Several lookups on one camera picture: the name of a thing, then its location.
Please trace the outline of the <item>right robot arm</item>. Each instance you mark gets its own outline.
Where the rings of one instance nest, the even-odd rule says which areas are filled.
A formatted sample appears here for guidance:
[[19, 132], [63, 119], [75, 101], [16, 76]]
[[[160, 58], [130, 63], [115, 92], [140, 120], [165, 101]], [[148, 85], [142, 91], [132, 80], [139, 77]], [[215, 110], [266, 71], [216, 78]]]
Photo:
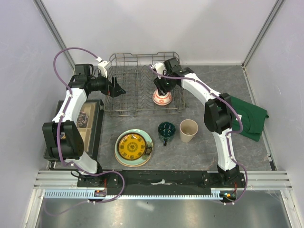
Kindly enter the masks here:
[[204, 105], [204, 124], [213, 134], [218, 153], [218, 183], [223, 187], [230, 186], [239, 174], [231, 137], [232, 122], [237, 113], [232, 107], [230, 95], [210, 88], [193, 70], [183, 68], [175, 57], [163, 63], [150, 64], [149, 69], [157, 76], [154, 84], [161, 95], [180, 86]]

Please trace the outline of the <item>white red patterned bowl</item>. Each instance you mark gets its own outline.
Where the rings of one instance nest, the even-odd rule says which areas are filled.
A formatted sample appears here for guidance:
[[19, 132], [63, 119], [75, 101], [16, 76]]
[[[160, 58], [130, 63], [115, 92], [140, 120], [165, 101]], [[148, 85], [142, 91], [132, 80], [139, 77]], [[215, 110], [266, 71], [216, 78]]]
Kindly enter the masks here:
[[158, 90], [156, 89], [153, 92], [152, 100], [155, 104], [160, 106], [168, 105], [172, 101], [171, 92], [168, 92], [166, 95], [160, 95]]

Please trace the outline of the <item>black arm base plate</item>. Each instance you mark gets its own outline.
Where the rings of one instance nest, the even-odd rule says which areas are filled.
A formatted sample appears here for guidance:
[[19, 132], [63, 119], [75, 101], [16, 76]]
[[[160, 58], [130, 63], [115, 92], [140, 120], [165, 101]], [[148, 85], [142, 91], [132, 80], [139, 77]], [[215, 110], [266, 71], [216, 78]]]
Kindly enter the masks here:
[[121, 170], [108, 171], [98, 177], [71, 171], [77, 186], [84, 188], [105, 187], [108, 195], [121, 196], [186, 196], [207, 195], [212, 188], [240, 189], [246, 185], [243, 173], [225, 174], [209, 171], [173, 170]]

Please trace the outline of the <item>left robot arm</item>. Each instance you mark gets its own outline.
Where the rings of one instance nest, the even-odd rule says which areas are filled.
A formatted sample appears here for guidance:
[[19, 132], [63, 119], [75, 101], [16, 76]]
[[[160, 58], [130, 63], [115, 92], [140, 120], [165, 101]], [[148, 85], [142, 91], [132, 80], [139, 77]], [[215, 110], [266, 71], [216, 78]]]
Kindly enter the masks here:
[[42, 131], [46, 143], [46, 159], [61, 162], [64, 166], [73, 166], [83, 175], [88, 175], [88, 182], [99, 187], [104, 182], [101, 165], [84, 150], [84, 141], [77, 128], [77, 119], [83, 104], [91, 92], [101, 92], [110, 97], [124, 95], [117, 79], [108, 78], [111, 63], [101, 61], [97, 65], [97, 76], [91, 64], [78, 64], [75, 74], [65, 84], [66, 96], [51, 122], [44, 123]]

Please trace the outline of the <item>yellow black patterned plate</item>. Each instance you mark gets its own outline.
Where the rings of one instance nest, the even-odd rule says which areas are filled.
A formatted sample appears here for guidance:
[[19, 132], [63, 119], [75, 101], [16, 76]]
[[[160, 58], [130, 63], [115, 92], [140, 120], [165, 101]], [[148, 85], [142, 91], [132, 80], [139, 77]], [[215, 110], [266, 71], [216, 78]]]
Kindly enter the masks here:
[[123, 135], [117, 144], [118, 154], [126, 160], [134, 161], [143, 156], [147, 149], [147, 142], [138, 133]]

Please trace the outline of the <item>beige plastic cup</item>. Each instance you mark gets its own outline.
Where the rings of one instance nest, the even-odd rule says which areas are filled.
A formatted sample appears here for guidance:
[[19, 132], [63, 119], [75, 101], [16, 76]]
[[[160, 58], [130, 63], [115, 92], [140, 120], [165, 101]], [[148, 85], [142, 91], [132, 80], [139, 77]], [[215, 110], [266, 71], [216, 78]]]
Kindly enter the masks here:
[[198, 124], [192, 119], [185, 119], [180, 123], [180, 139], [188, 143], [198, 132]]

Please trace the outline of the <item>dark green mug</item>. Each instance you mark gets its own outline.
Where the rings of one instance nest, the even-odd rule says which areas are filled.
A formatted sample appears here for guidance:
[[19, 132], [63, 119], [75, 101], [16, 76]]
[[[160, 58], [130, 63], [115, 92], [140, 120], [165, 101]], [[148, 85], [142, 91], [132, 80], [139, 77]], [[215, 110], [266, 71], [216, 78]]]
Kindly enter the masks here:
[[170, 122], [162, 122], [158, 126], [158, 136], [163, 146], [167, 146], [167, 143], [173, 140], [175, 133], [175, 125]]

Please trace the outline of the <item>mint green flower plate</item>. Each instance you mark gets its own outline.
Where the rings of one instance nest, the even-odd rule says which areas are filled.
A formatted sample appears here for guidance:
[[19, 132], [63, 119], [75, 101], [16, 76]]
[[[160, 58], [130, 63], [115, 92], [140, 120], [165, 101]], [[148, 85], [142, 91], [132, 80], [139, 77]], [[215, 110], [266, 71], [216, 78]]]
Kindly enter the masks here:
[[150, 135], [145, 132], [144, 130], [140, 130], [140, 129], [130, 129], [130, 130], [127, 130], [125, 132], [123, 132], [116, 140], [116, 143], [115, 143], [115, 147], [114, 147], [114, 153], [118, 153], [118, 150], [117, 150], [117, 144], [118, 144], [118, 140], [125, 134], [127, 133], [138, 133], [140, 134], [141, 136], [144, 137], [144, 139], [146, 140], [147, 142], [147, 149], [145, 151], [145, 153], [143, 154], [142, 158], [144, 159], [144, 156], [148, 156], [148, 155], [152, 155], [152, 151], [153, 151], [153, 141], [152, 141], [152, 138], [150, 137]]

